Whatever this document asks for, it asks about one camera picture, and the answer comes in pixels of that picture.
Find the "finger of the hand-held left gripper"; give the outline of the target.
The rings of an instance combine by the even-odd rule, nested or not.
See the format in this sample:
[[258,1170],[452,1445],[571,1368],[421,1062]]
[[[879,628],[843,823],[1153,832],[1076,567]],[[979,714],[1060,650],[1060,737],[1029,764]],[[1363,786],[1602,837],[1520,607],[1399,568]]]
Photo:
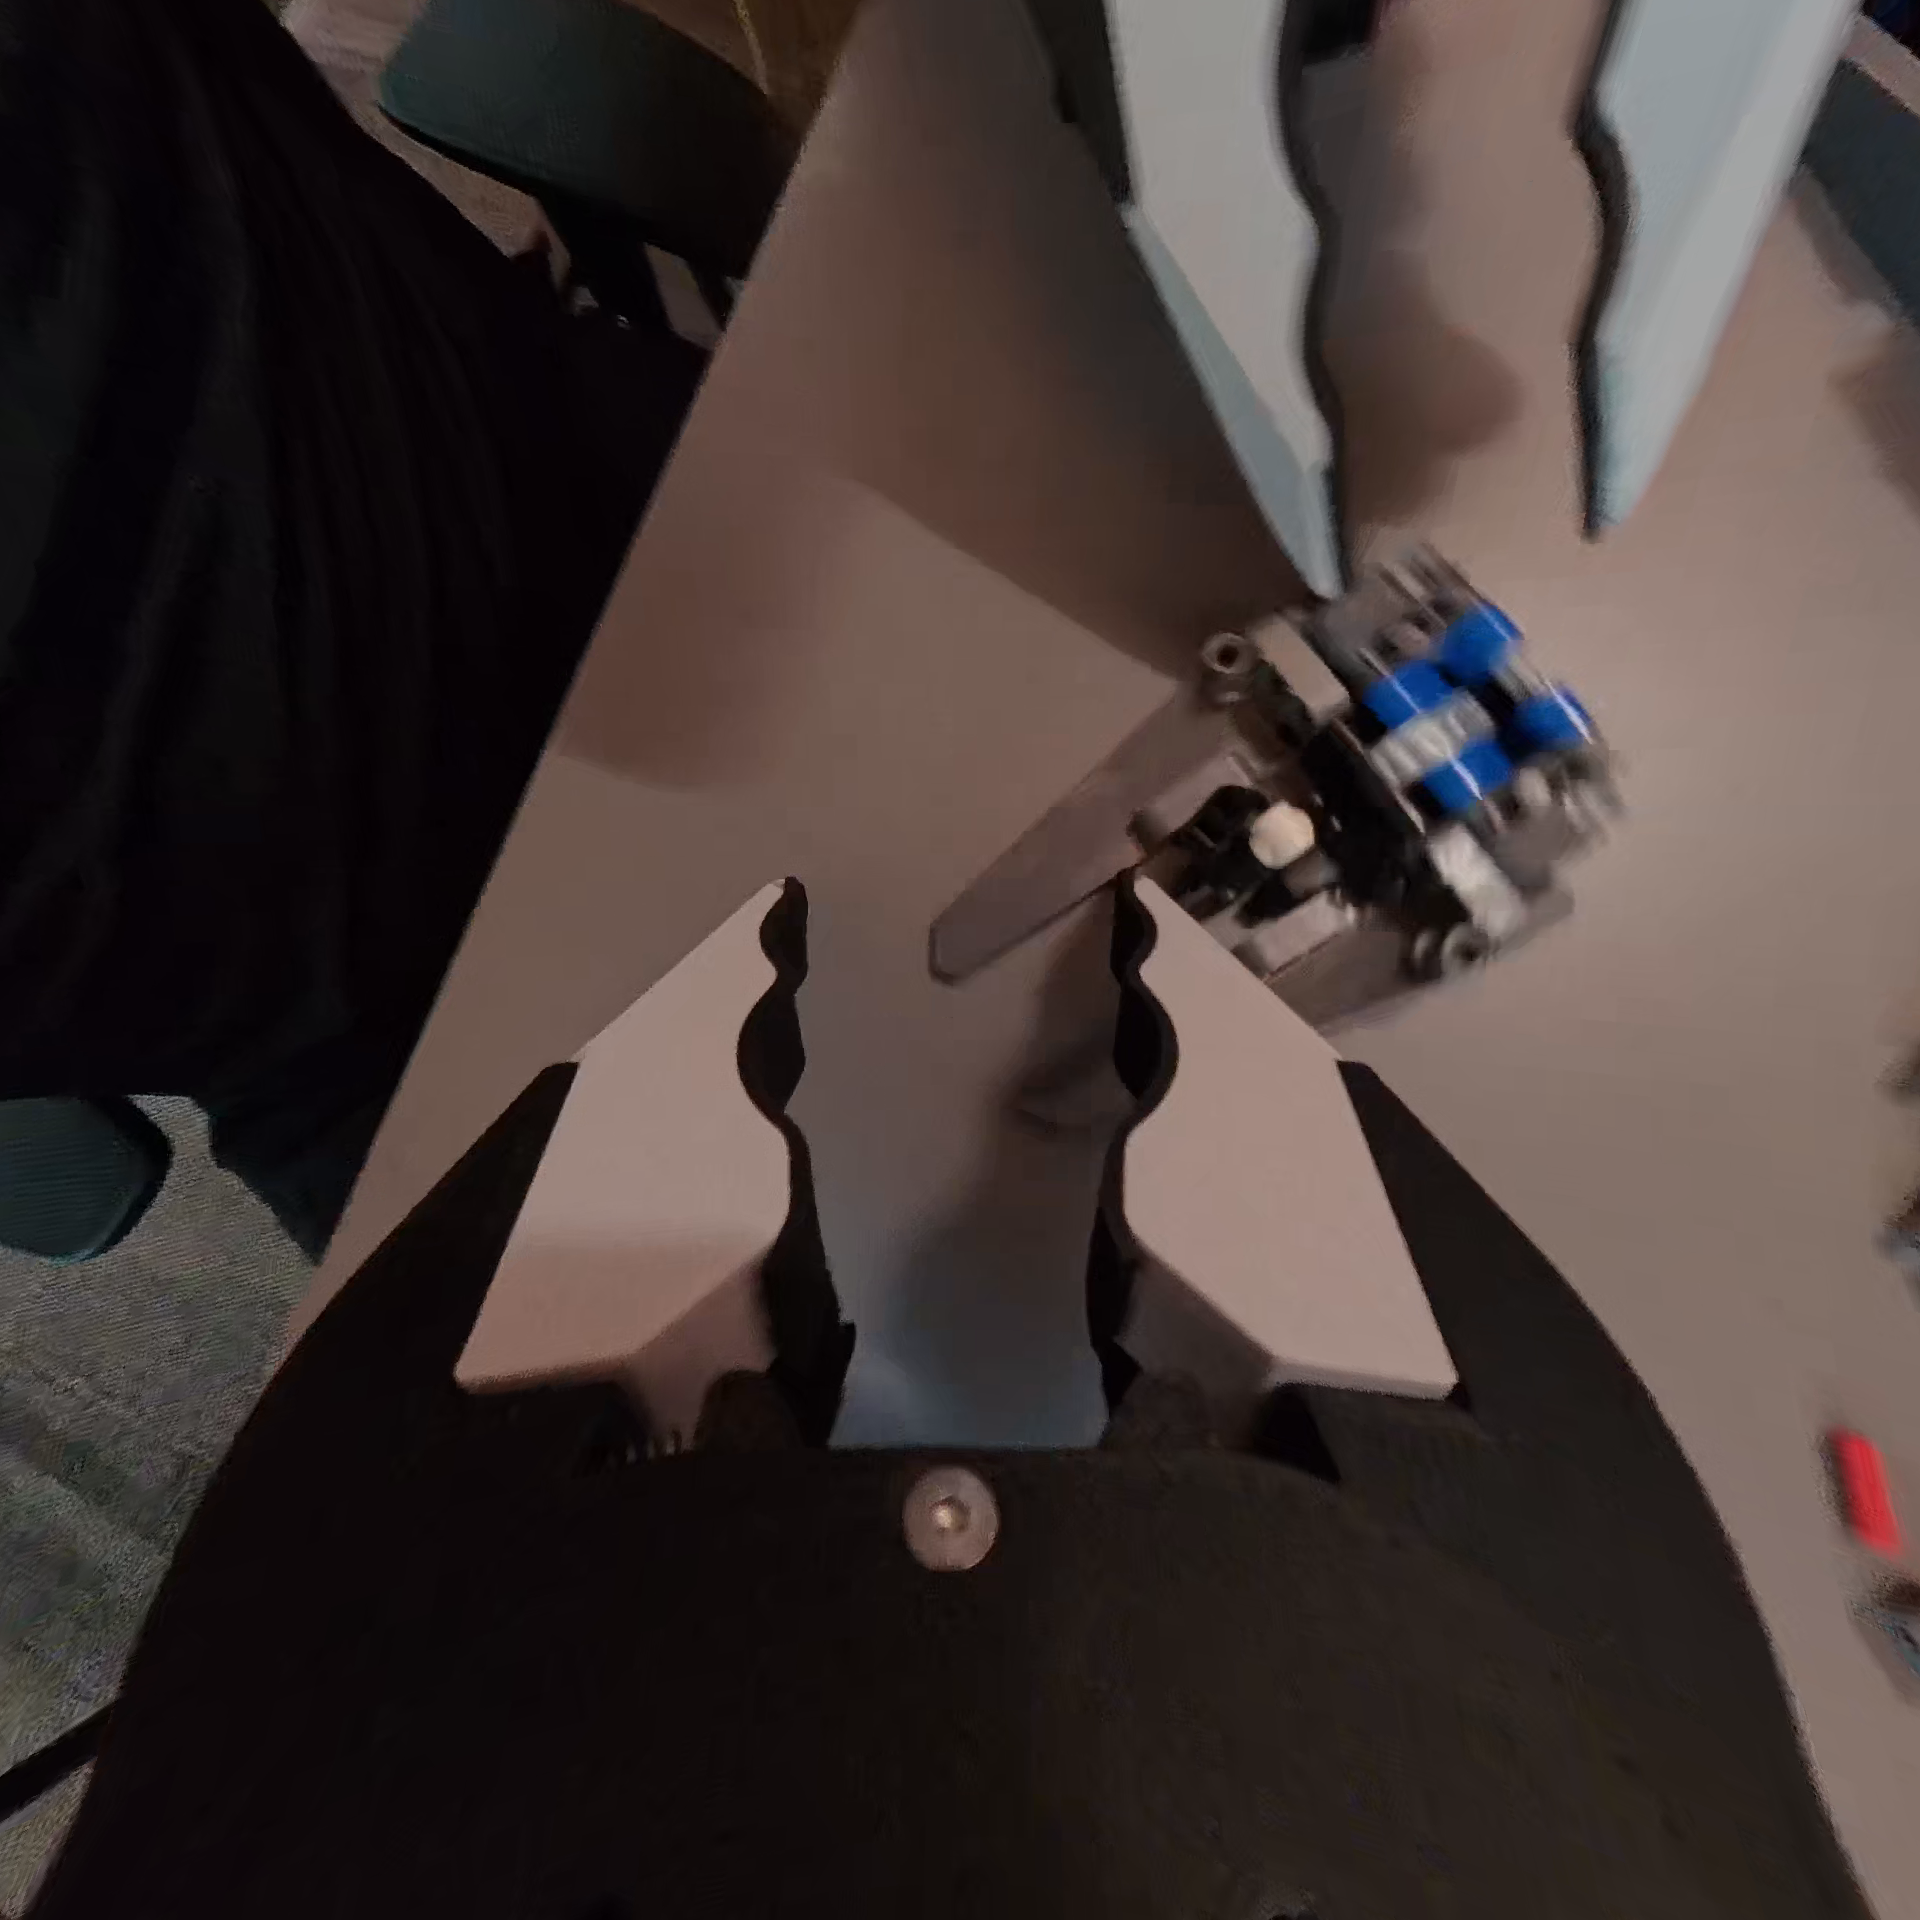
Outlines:
[[1315,4],[1055,2],[1050,72],[1304,586],[1347,589],[1328,198],[1300,126]]
[[1572,336],[1580,514],[1641,502],[1708,374],[1859,7],[1602,4],[1572,142],[1597,248]]

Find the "grey blue lego subassembly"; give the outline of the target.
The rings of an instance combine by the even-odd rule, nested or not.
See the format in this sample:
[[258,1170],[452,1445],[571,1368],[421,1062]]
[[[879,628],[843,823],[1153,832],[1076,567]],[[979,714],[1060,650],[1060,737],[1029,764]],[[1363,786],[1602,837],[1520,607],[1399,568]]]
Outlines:
[[1616,759],[1520,625],[1429,546],[1207,638],[1185,684],[931,922],[962,982],[1119,879],[1319,1029],[1559,922]]

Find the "red lego axle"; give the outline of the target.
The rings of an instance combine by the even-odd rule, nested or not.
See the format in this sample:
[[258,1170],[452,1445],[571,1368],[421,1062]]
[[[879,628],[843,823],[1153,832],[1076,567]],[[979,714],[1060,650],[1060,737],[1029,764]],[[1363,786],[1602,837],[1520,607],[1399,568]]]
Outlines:
[[1884,1562],[1901,1561],[1905,1524],[1881,1446],[1853,1425],[1828,1425],[1819,1452],[1845,1538]]

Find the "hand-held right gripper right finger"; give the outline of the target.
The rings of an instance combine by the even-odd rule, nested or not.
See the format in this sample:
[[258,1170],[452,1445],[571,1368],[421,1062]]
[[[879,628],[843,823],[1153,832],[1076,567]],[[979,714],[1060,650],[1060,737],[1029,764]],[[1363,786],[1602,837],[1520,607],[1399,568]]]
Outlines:
[[1089,1335],[1103,1394],[1284,1385],[1448,1400],[1456,1361],[1339,1054],[1151,878],[1114,897],[1114,1065]]

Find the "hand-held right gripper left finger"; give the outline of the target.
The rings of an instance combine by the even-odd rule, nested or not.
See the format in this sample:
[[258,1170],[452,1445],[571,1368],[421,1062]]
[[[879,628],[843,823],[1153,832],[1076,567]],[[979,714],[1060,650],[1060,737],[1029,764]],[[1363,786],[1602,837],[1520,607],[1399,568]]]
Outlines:
[[783,878],[571,1057],[464,1388],[705,1397],[763,1374],[787,1397],[843,1394],[855,1330],[794,1113],[808,977],[810,897]]

